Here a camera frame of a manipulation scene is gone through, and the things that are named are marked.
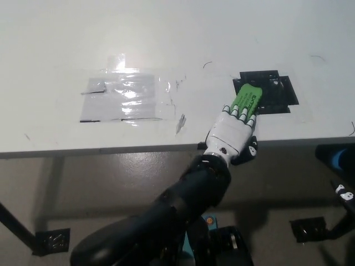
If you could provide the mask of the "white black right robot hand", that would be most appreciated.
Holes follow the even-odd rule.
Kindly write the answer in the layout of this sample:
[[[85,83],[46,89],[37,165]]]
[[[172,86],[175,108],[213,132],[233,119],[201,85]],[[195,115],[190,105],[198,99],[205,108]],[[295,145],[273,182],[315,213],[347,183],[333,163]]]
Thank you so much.
[[[354,193],[338,181],[331,181],[331,186],[344,208],[354,214]]]

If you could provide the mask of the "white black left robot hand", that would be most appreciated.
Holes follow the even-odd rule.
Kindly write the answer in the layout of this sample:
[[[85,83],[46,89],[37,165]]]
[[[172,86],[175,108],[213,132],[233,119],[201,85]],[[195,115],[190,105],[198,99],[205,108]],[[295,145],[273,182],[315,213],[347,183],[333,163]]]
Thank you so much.
[[[229,165],[240,165],[253,160],[257,155],[258,143],[253,134],[256,116],[248,109],[239,110],[237,105],[225,105],[211,127],[204,154],[219,157]]]

